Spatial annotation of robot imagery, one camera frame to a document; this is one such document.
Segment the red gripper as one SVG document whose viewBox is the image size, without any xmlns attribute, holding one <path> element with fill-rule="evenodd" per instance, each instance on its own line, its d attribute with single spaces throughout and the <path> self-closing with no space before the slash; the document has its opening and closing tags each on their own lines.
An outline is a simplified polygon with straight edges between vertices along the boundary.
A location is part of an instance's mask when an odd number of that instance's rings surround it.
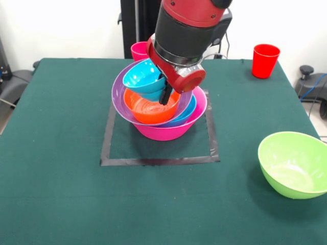
<svg viewBox="0 0 327 245">
<path fill-rule="evenodd" d="M 153 64 L 161 72 L 158 80 L 166 78 L 168 82 L 159 98 L 159 103 L 166 105 L 173 89 L 180 94 L 193 90 L 204 80 L 206 72 L 200 63 L 189 67 L 168 63 L 156 52 L 154 44 L 155 35 L 152 35 L 147 41 L 146 52 Z"/>
</svg>

